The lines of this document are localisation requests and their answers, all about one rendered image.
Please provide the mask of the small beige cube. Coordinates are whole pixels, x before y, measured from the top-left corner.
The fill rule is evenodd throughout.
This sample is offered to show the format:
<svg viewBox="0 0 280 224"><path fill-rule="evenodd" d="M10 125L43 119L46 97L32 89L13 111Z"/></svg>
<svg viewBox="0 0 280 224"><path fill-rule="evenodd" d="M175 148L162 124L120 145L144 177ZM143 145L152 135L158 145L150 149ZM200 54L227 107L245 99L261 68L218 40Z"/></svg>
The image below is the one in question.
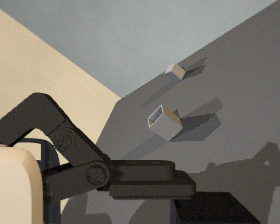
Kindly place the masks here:
<svg viewBox="0 0 280 224"><path fill-rule="evenodd" d="M184 71L179 65L176 63L169 65L166 72L164 73L168 78L170 78L173 82L178 82L182 80Z"/></svg>

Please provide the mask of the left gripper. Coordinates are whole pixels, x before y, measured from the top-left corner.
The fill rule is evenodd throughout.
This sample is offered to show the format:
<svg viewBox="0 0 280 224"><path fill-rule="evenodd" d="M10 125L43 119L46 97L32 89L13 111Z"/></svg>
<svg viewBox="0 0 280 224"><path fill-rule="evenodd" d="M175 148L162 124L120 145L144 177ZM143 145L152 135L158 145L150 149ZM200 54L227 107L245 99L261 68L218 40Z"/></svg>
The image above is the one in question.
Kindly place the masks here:
<svg viewBox="0 0 280 224"><path fill-rule="evenodd" d="M24 138L35 128L54 146ZM18 142L41 144L41 160ZM196 182L173 161L111 160L45 93L0 119L0 224L60 224L61 200L95 189L115 200L193 199Z"/></svg>

